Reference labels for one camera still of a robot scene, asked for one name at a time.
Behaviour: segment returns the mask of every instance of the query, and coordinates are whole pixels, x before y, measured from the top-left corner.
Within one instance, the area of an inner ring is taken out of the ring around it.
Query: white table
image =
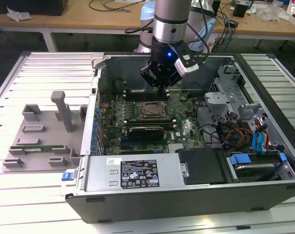
[[[269,211],[213,214],[111,224],[86,224],[60,195],[61,172],[3,173],[26,103],[57,110],[53,90],[64,90],[72,110],[88,103],[91,53],[32,53],[20,57],[0,89],[0,234],[7,233],[212,233],[295,232],[295,197]],[[251,229],[237,230],[247,225]]]

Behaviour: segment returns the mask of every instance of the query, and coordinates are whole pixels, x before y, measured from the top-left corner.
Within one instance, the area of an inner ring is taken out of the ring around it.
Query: cable on desk
[[[103,0],[101,0],[101,4],[102,4],[102,6],[104,6],[104,7],[105,7],[106,9],[108,9],[108,10],[114,10],[115,8],[113,8],[113,7],[109,7],[109,6],[106,5],[106,4],[108,4],[109,2],[112,2],[112,1],[114,1],[114,0],[110,0],[110,1],[107,1],[107,2],[103,2]],[[130,10],[127,9],[127,8],[117,9],[116,11],[126,11],[126,12],[130,12]]]
[[[12,44],[15,46],[15,48],[17,49],[17,50],[19,50],[20,52],[22,52],[21,51],[21,49],[19,48],[19,46],[0,28],[0,31],[2,32],[2,33],[4,33],[4,35],[12,42]]]
[[[146,25],[144,25],[143,27],[132,27],[132,28],[126,28],[125,29],[125,34],[132,34],[132,33],[137,33],[140,31],[148,31],[149,33],[153,32],[153,28],[152,27],[148,27],[152,22],[154,21],[154,19],[152,19],[149,23],[147,23]]]
[[[95,10],[95,11],[108,12],[108,11],[118,11],[118,10],[120,10],[120,9],[125,9],[125,7],[132,6],[132,5],[135,5],[135,4],[138,4],[138,3],[144,2],[145,0],[141,0],[141,1],[138,1],[138,2],[134,2],[134,3],[128,4],[128,5],[126,5],[126,6],[121,6],[121,7],[118,7],[118,8],[111,8],[111,7],[106,6],[107,3],[111,2],[111,1],[114,1],[114,0],[109,0],[109,1],[107,1],[107,2],[105,2],[105,3],[102,3],[103,6],[106,8],[106,10],[96,9],[96,8],[92,7],[92,6],[91,6],[91,3],[93,3],[93,1],[94,1],[94,0],[91,0],[91,1],[89,2],[89,8],[91,8],[92,10]]]

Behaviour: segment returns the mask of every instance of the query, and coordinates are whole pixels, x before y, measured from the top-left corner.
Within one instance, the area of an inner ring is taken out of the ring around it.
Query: table leg
[[[54,39],[53,34],[50,32],[42,32],[42,35],[44,36],[48,51],[49,52],[57,52],[58,49],[55,45],[55,39]]]
[[[254,47],[258,49],[262,41],[262,39],[257,40],[257,42],[254,44]]]

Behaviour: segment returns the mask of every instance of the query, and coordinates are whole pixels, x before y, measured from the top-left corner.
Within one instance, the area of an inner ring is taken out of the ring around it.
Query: power cable
[[[126,6],[121,6],[121,7],[118,7],[118,8],[111,8],[111,7],[108,7],[106,4],[109,3],[109,2],[112,2],[114,0],[110,0],[110,1],[107,1],[105,3],[102,3],[103,6],[106,8],[106,10],[101,10],[101,9],[96,9],[94,7],[91,6],[91,3],[93,3],[94,0],[91,0],[89,2],[89,8],[91,8],[92,10],[95,10],[95,11],[100,11],[100,12],[108,12],[108,11],[118,11],[120,9],[125,9],[125,7],[128,7],[128,6],[132,6],[132,5],[135,5],[135,4],[138,4],[138,3],[141,3],[141,2],[144,2],[145,0],[141,0],[141,1],[138,1],[138,2],[134,2],[134,3],[131,3],[131,4],[128,4]]]
[[[144,25],[143,27],[132,27],[132,28],[126,28],[125,29],[125,34],[132,34],[132,33],[137,33],[140,31],[146,31],[148,30],[149,33],[153,32],[153,28],[152,27],[148,27],[151,23],[153,23],[154,19],[152,19],[149,23],[147,23],[146,25]]]

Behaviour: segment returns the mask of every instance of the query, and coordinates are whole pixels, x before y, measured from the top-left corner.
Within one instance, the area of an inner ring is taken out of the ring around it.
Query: wire bundle
[[[260,127],[261,127],[260,124],[256,125],[257,129],[259,129]],[[261,132],[264,134],[264,137],[265,137],[265,149],[267,151],[270,151],[270,149],[269,149],[270,137],[269,137],[268,133],[264,129]]]
[[[222,12],[222,9],[220,7],[220,11],[218,11],[218,15],[216,16],[216,18],[219,18],[222,20],[223,24],[224,24],[224,29],[223,29],[223,33],[221,34],[221,36],[218,38],[215,46],[212,48],[211,52],[213,52],[214,50],[217,50],[217,48],[219,46],[224,45],[223,49],[222,49],[222,53],[225,52],[228,44],[230,43],[230,41],[232,40],[232,36],[235,33],[235,28],[231,28],[230,26],[230,22],[228,17],[226,16],[226,14],[224,14]]]
[[[240,136],[240,139],[238,140],[237,144],[234,145],[230,142],[228,142],[228,139],[233,133],[238,133]],[[245,128],[234,128],[232,129],[229,134],[226,136],[225,140],[223,141],[221,148],[223,148],[225,145],[228,146],[228,152],[235,152],[240,147],[249,144],[250,141],[250,135],[253,136],[253,133]]]

